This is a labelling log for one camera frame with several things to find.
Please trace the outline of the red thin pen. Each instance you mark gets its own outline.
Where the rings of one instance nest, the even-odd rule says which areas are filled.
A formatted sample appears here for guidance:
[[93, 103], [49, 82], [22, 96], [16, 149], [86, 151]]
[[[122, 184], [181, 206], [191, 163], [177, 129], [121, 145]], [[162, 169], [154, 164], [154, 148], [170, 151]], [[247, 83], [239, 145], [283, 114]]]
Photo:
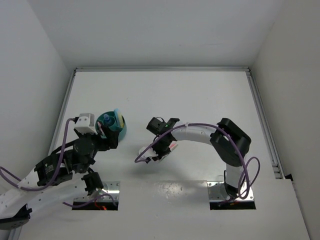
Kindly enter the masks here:
[[170, 145], [169, 145], [169, 150], [172, 152], [175, 150], [175, 148], [178, 146], [178, 143], [177, 142], [172, 142]]

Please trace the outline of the teal round organizer container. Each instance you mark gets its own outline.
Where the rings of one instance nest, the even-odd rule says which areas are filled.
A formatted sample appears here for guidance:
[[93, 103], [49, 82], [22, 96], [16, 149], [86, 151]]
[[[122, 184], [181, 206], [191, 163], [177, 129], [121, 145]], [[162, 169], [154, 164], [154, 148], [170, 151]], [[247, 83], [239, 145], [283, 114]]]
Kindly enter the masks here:
[[123, 120], [124, 120], [124, 128], [121, 128], [119, 126], [119, 123], [118, 123], [118, 115], [114, 113], [114, 110], [113, 111], [107, 111], [107, 112], [104, 112], [103, 114], [101, 114], [96, 122], [95, 122], [95, 129], [97, 131], [97, 133], [100, 135], [100, 131], [98, 129], [98, 126], [97, 126], [97, 121], [101, 122], [101, 125], [104, 125], [103, 124], [103, 119], [104, 119], [104, 114], [108, 114], [110, 116], [113, 116], [114, 118], [114, 124], [112, 126], [108, 126], [110, 128], [110, 130], [112, 131], [119, 131], [119, 137], [118, 137], [118, 141], [121, 142], [124, 138], [125, 138], [125, 135], [127, 133], [127, 125], [126, 125], [126, 122], [125, 122], [125, 118], [123, 116]]

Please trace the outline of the yellow highlighter marker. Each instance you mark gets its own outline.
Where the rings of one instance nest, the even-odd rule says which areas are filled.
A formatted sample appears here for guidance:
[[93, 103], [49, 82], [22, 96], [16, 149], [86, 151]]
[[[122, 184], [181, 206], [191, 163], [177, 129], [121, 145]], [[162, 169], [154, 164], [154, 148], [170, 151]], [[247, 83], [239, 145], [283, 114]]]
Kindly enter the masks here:
[[123, 115], [122, 115], [120, 112], [118, 112], [118, 113], [117, 113], [117, 117], [118, 117], [118, 125], [119, 125], [121, 128], [124, 128], [125, 122], [124, 122]]

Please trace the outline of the blue glue stick tube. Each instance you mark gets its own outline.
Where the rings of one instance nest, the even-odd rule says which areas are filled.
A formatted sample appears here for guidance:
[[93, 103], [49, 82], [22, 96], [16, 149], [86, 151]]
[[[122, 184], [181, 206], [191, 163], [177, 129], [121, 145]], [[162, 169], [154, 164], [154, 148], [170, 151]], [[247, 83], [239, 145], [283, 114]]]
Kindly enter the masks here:
[[107, 127], [112, 126], [115, 123], [115, 119], [113, 116], [110, 116], [108, 114], [103, 115], [103, 124]]

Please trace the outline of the light blue highlighter marker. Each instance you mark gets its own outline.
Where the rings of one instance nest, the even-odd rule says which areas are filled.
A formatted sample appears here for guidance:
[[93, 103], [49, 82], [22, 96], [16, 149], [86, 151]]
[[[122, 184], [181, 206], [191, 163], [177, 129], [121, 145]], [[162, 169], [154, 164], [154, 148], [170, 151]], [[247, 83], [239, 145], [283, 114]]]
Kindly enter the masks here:
[[121, 111], [118, 108], [114, 109], [114, 114], [115, 115], [122, 115]]

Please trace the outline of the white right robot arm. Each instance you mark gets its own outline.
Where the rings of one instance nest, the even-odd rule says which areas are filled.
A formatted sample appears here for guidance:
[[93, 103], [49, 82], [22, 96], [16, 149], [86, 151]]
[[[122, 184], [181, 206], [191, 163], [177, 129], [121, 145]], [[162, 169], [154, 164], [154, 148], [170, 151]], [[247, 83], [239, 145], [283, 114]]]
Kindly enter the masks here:
[[151, 149], [154, 156], [146, 159], [160, 161], [170, 154], [170, 145], [178, 141], [191, 141], [212, 146], [226, 164], [224, 187], [232, 197], [240, 196], [243, 181], [249, 179], [245, 156], [249, 152], [251, 138], [229, 118], [222, 118], [217, 125], [208, 123], [182, 123], [178, 118], [167, 122], [153, 117], [146, 129], [157, 136]]

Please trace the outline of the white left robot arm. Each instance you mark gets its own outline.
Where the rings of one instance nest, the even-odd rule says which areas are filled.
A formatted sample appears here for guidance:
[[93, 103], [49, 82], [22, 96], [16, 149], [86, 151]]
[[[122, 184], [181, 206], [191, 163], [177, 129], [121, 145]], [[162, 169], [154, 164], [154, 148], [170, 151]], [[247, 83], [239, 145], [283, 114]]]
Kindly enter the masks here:
[[40, 193], [54, 189], [61, 183], [72, 180], [74, 174], [82, 174], [84, 190], [94, 200], [100, 198], [97, 190], [103, 183], [97, 172], [90, 169], [95, 163], [97, 152], [116, 149], [119, 143], [118, 130], [102, 126], [99, 132], [94, 129], [75, 130], [78, 138], [63, 142], [49, 156], [40, 161], [30, 174], [13, 188], [0, 196], [0, 228], [12, 230], [26, 224], [32, 209], [28, 203]]

